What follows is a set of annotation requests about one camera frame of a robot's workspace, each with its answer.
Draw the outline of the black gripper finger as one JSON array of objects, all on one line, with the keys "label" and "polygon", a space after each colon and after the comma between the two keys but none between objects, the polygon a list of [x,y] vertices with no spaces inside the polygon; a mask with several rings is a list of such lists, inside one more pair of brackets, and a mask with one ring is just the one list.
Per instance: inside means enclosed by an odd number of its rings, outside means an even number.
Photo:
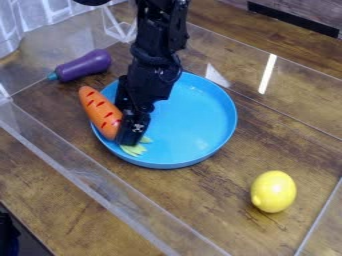
[{"label": "black gripper finger", "polygon": [[125,109],[115,137],[116,143],[124,146],[135,146],[143,138],[149,122],[151,116],[148,113]]}]

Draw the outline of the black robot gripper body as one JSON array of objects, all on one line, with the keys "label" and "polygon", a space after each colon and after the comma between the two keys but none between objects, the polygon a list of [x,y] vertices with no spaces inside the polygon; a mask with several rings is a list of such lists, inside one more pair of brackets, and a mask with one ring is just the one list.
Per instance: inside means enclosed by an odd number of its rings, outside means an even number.
[{"label": "black robot gripper body", "polygon": [[189,0],[136,0],[137,34],[129,52],[128,73],[119,78],[115,105],[151,113],[167,100],[181,74],[176,52],[185,48]]}]

